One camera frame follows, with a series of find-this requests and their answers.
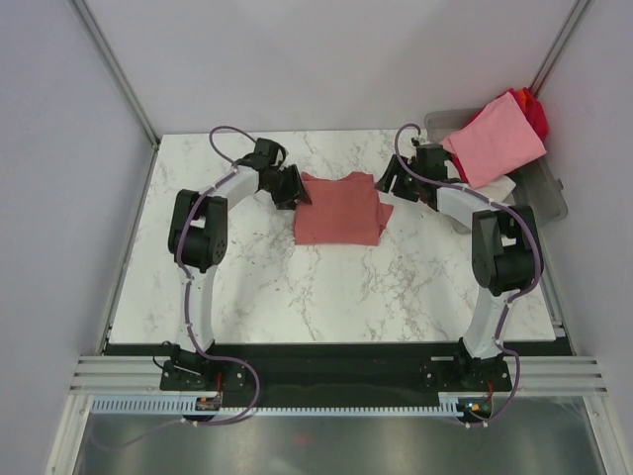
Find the salmon red t shirt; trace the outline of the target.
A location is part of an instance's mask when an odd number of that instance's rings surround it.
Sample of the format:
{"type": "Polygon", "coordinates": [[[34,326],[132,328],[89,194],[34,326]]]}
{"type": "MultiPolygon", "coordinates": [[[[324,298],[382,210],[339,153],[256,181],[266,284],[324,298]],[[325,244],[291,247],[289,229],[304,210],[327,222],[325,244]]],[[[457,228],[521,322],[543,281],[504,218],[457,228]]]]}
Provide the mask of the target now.
{"type": "Polygon", "coordinates": [[[312,201],[297,206],[295,244],[380,243],[394,207],[381,201],[371,174],[354,171],[328,180],[304,172],[302,180],[312,201]]]}

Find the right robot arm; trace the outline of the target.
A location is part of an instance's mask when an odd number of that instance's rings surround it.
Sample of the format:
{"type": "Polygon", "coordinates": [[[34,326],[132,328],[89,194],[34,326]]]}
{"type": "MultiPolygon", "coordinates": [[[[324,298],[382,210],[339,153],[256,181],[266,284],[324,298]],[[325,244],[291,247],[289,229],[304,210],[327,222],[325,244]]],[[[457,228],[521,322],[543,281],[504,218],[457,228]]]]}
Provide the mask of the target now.
{"type": "Polygon", "coordinates": [[[418,142],[414,146],[411,158],[397,152],[392,155],[376,188],[420,201],[470,232],[479,294],[451,366],[455,382],[472,390],[504,371],[505,321],[514,300],[531,292],[542,275],[536,218],[528,205],[498,203],[450,178],[448,153],[441,146],[418,142]]]}

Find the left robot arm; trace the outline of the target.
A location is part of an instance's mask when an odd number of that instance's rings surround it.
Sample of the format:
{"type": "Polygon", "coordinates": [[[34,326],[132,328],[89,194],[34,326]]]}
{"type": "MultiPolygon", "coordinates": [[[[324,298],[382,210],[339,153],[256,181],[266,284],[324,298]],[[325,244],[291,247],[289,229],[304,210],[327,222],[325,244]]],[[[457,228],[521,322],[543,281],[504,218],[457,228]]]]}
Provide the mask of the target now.
{"type": "Polygon", "coordinates": [[[253,150],[209,188],[176,195],[167,246],[181,272],[183,324],[169,366],[196,389],[213,385],[227,362],[211,350],[213,288],[226,256],[229,211],[259,191],[268,193],[278,210],[312,202],[297,166],[285,163],[287,155],[279,143],[256,139],[253,150]]]}

